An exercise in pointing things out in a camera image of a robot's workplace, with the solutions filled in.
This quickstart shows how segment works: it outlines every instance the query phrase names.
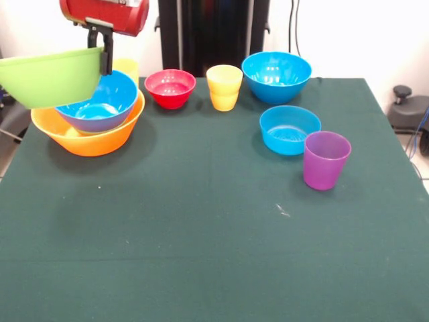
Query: cup rim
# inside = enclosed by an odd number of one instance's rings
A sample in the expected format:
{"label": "cup rim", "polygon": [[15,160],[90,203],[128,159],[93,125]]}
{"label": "cup rim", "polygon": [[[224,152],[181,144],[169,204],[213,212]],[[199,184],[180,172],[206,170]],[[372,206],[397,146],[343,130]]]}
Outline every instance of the cup rim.
{"label": "cup rim", "polygon": [[[324,157],[324,156],[319,156],[318,154],[314,153],[314,152],[313,152],[313,151],[308,147],[308,141],[307,141],[307,140],[308,140],[308,139],[310,139],[312,136],[317,136],[317,135],[324,134],[324,133],[329,133],[329,134],[335,135],[336,137],[338,137],[338,138],[342,139],[343,141],[345,141],[345,142],[347,143],[348,148],[349,148],[349,151],[347,152],[347,154],[345,154],[344,156],[342,156],[342,157],[340,157],[340,158],[326,158],[326,157]],[[316,132],[313,132],[313,133],[309,134],[309,135],[306,137],[305,142],[304,142],[304,145],[305,145],[305,147],[306,147],[306,151],[307,151],[308,153],[310,153],[310,154],[312,154],[313,156],[316,156],[316,157],[318,157],[318,158],[321,158],[321,159],[323,159],[323,160],[332,160],[332,161],[344,160],[344,159],[347,159],[347,158],[350,156],[351,151],[352,151],[352,146],[351,146],[350,141],[349,141],[345,136],[342,136],[341,134],[339,134],[339,133],[337,133],[337,132],[333,132],[333,131],[316,131]]]}
{"label": "cup rim", "polygon": [[235,69],[235,70],[237,70],[237,71],[239,71],[240,72],[240,76],[239,77],[237,77],[236,79],[231,79],[231,80],[229,80],[229,79],[227,79],[227,80],[223,80],[222,82],[219,82],[219,81],[217,81],[217,80],[213,80],[213,79],[211,79],[211,81],[212,82],[215,82],[215,83],[227,83],[227,84],[235,84],[235,83],[237,83],[237,82],[239,82],[239,81],[241,81],[241,80],[243,80],[243,71],[240,69],[240,68],[238,68],[238,67],[236,67],[236,66],[234,66],[234,65],[229,65],[229,64],[219,64],[219,65],[214,65],[214,66],[211,66],[207,71],[206,71],[206,78],[208,79],[209,77],[208,77],[208,74],[209,74],[209,72],[212,72],[214,69],[216,69],[216,68],[219,68],[219,67],[229,67],[229,68],[232,68],[232,69]]}

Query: bowl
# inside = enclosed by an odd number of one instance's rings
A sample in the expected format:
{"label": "bowl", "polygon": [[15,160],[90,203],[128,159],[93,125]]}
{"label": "bowl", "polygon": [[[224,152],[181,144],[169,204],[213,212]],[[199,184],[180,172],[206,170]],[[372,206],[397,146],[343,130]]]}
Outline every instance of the bowl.
{"label": "bowl", "polygon": [[165,69],[145,79],[150,95],[164,109],[179,109],[194,90],[196,79],[189,72]]}
{"label": "bowl", "polygon": [[253,94],[269,104],[291,101],[312,72],[305,59],[287,52],[258,52],[244,59],[241,69]]}
{"label": "bowl", "polygon": [[137,96],[134,80],[114,70],[112,75],[101,77],[89,100],[63,105],[56,110],[78,131],[100,133],[120,126],[131,113]]}
{"label": "bowl", "polygon": [[0,59],[0,84],[27,109],[84,101],[100,81],[102,50]]}
{"label": "bowl", "polygon": [[125,123],[112,131],[83,136],[67,123],[56,109],[33,109],[34,125],[67,151],[78,156],[102,156],[119,149],[129,138],[133,128],[143,112],[145,99],[139,91],[137,102]]}
{"label": "bowl", "polygon": [[298,106],[276,106],[262,113],[259,119],[263,143],[285,156],[304,153],[306,137],[320,131],[321,123],[313,112]]}

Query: cable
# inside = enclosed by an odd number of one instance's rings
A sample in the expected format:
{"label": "cable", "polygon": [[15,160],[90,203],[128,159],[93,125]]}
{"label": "cable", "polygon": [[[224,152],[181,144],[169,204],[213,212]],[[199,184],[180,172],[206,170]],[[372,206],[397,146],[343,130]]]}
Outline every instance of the cable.
{"label": "cable", "polygon": [[295,0],[292,0],[292,7],[290,8],[289,16],[289,53],[291,50],[291,38],[292,38],[292,18],[294,16]]}
{"label": "cable", "polygon": [[13,138],[15,140],[18,140],[20,142],[22,141],[22,139],[19,136],[16,136],[15,134],[12,134],[12,133],[10,133],[8,131],[5,131],[4,129],[0,129],[0,133],[3,133],[5,135],[7,135],[7,136],[10,136],[11,138]]}
{"label": "cable", "polygon": [[417,137],[418,137],[418,134],[419,134],[420,130],[422,129],[423,125],[428,120],[428,117],[429,117],[429,107],[426,109],[426,111],[425,111],[425,113],[423,115],[423,118],[422,118],[420,124],[418,125],[418,127],[417,127],[416,131],[414,132],[413,136],[410,138],[411,140],[414,141],[413,145],[412,145],[412,149],[411,149],[410,154],[408,156],[410,158],[410,160],[414,157],[414,155],[417,152],[417,145],[418,145],[418,143],[417,143]]}
{"label": "cable", "polygon": [[418,178],[419,178],[420,180],[423,180],[423,178],[422,178],[422,173],[420,172],[420,170],[418,170],[418,168],[417,168],[417,166],[414,164],[414,162],[411,162],[411,164],[413,165],[414,170],[417,172]]}
{"label": "cable", "polygon": [[296,2],[296,12],[295,12],[295,45],[296,50],[298,51],[299,57],[301,57],[300,47],[298,45],[298,10],[300,9],[300,0]]}

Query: yellow cup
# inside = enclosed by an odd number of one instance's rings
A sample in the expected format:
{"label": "yellow cup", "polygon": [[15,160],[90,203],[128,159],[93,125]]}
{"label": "yellow cup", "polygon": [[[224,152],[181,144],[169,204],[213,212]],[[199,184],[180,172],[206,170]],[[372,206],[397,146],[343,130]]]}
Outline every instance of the yellow cup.
{"label": "yellow cup", "polygon": [[206,76],[213,107],[222,112],[232,110],[239,98],[243,80],[240,68],[216,65],[207,70]]}
{"label": "yellow cup", "polygon": [[113,69],[124,72],[130,76],[137,87],[139,86],[139,63],[128,58],[119,58],[113,61]]}

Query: stacked bowls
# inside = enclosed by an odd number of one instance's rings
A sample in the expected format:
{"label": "stacked bowls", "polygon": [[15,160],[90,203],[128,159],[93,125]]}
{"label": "stacked bowls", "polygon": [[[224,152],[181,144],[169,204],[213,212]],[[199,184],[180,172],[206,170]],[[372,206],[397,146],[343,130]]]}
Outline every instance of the stacked bowls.
{"label": "stacked bowls", "polygon": [[114,70],[102,76],[92,97],[50,109],[32,109],[32,121],[63,148],[79,156],[101,156],[119,149],[145,105],[135,81]]}

